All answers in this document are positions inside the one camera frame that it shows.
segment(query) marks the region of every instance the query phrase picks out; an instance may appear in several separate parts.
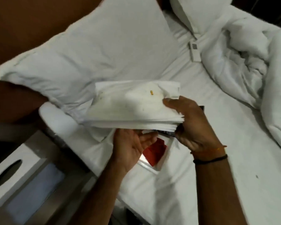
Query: white bed sheet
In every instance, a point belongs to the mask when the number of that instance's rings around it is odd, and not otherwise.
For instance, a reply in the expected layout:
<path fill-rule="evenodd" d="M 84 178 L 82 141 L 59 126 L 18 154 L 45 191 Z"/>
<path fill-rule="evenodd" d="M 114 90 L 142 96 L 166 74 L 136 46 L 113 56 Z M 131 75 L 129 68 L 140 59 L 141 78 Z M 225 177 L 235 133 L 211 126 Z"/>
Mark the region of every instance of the white bed sheet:
<path fill-rule="evenodd" d="M 246 15 L 238 9 L 235 11 Z M 166 19 L 179 41 L 180 54 L 162 76 L 154 79 L 180 82 L 181 95 L 205 106 L 210 124 L 221 142 L 228 145 L 227 154 L 248 223 L 281 224 L 280 147 L 267 132 L 258 111 L 225 94 L 201 63 L 190 61 L 187 43 L 191 34 L 175 17 L 166 14 Z M 40 114 L 99 175 L 111 155 L 111 144 L 96 144 L 82 126 L 49 103 L 40 108 Z M 170 151 L 158 175 L 137 164 L 124 178 L 118 199 L 150 224 L 197 224 L 192 160 L 188 149 L 179 145 Z"/>

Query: person's right hand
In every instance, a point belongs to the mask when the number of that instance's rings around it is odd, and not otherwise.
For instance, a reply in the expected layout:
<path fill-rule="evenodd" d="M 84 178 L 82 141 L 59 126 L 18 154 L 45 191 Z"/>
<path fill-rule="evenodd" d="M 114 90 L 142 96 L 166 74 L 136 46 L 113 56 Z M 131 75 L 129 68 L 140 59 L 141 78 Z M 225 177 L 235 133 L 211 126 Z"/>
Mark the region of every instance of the person's right hand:
<path fill-rule="evenodd" d="M 216 149 L 223 145 L 210 126 L 203 110 L 193 100 L 180 96 L 179 99 L 164 99 L 165 106 L 184 115 L 184 122 L 179 125 L 176 138 L 191 151 Z"/>

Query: red paper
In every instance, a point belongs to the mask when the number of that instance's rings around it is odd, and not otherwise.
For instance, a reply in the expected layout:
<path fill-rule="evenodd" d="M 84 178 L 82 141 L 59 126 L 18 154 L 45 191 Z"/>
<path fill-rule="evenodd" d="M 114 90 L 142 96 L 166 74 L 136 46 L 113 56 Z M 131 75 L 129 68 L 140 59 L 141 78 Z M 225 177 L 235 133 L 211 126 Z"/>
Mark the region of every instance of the red paper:
<path fill-rule="evenodd" d="M 165 141 L 157 138 L 157 141 L 154 144 L 143 151 L 143 155 L 151 166 L 155 166 L 162 158 L 166 148 Z"/>

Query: brown headboard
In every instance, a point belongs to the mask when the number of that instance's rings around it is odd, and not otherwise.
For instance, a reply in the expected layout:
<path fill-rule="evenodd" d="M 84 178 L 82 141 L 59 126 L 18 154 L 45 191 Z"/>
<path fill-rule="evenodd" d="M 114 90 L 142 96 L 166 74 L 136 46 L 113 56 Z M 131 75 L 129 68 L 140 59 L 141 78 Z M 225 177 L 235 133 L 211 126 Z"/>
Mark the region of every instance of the brown headboard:
<path fill-rule="evenodd" d="M 0 0 L 0 64 L 37 47 L 93 11 L 102 0 Z M 162 6 L 163 0 L 157 0 Z M 47 98 L 0 82 L 0 121 L 14 122 Z"/>

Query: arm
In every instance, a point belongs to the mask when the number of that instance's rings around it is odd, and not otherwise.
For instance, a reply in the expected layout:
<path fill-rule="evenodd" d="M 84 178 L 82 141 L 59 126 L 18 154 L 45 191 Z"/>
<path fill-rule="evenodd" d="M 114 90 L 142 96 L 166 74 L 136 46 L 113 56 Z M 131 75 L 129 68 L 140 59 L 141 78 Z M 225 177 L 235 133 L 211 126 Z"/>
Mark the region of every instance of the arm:
<path fill-rule="evenodd" d="M 157 140 L 157 135 L 155 132 L 116 130 L 112 156 L 70 224 L 108 224 L 124 176 L 138 162 L 143 150 Z"/>
<path fill-rule="evenodd" d="M 175 134 L 194 159 L 210 161 L 226 155 L 196 102 L 180 96 L 178 100 L 164 99 L 164 104 L 184 115 L 185 121 Z M 196 175 L 200 225 L 247 225 L 228 159 L 196 165 Z"/>

